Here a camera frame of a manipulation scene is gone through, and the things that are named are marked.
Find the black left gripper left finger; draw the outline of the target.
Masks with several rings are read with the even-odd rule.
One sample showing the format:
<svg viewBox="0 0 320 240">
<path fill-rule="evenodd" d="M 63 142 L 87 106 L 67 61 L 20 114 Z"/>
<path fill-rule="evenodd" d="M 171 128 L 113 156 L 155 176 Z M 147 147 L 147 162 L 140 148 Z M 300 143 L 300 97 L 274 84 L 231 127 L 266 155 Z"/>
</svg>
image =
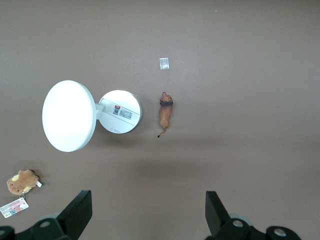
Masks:
<svg viewBox="0 0 320 240">
<path fill-rule="evenodd" d="M 0 240 L 78 240 L 92 218 L 92 192 L 82 190 L 57 217 L 39 220 L 16 233 L 0 226 Z"/>
</svg>

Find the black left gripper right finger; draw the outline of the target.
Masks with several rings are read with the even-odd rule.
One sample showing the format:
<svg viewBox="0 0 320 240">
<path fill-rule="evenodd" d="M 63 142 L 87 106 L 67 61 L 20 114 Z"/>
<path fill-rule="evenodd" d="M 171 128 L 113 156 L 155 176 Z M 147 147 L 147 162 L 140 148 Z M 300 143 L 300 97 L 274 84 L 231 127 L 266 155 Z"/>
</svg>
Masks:
<svg viewBox="0 0 320 240">
<path fill-rule="evenodd" d="M 205 219 L 210 231 L 205 240 L 300 240 L 289 228 L 274 225 L 261 232 L 244 217 L 230 215 L 216 191 L 205 194 Z"/>
</svg>

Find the brown lion statue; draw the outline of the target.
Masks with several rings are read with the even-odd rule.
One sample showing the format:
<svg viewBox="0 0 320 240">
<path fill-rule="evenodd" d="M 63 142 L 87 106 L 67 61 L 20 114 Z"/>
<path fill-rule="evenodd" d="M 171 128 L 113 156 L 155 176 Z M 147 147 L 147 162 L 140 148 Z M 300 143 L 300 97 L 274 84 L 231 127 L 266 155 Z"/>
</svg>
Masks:
<svg viewBox="0 0 320 240">
<path fill-rule="evenodd" d="M 160 97 L 160 108 L 159 108 L 159 124 L 162 127 L 162 132 L 157 136 L 158 138 L 165 133 L 170 125 L 170 117 L 172 114 L 174 101 L 171 95 L 167 94 L 165 91 Z"/>
</svg>

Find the white round desk stand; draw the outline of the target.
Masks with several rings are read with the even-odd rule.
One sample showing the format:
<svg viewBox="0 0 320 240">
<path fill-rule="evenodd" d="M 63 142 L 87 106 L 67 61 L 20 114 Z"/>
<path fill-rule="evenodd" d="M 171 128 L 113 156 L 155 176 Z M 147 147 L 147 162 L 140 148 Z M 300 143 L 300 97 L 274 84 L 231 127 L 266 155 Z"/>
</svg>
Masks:
<svg viewBox="0 0 320 240">
<path fill-rule="evenodd" d="M 91 140 L 99 122 L 113 134 L 126 134 L 141 121 L 140 100 L 126 90 L 112 90 L 95 102 L 81 83 L 63 80 L 45 97 L 42 126 L 50 144 L 62 152 L 82 149 Z"/>
</svg>

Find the brown plush keychain with tag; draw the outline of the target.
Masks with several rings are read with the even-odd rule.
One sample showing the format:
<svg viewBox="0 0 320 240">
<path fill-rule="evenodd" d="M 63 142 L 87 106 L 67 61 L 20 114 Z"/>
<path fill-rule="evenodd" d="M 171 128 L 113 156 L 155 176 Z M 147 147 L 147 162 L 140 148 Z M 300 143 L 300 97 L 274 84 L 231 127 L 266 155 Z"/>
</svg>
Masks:
<svg viewBox="0 0 320 240">
<path fill-rule="evenodd" d="M 18 198 L 0 206 L 0 213 L 5 219 L 12 217 L 13 215 L 22 212 L 29 208 L 25 197 L 33 188 L 40 188 L 42 183 L 38 175 L 33 170 L 19 170 L 16 175 L 11 177 L 7 181 L 7 188 L 10 193 Z"/>
</svg>

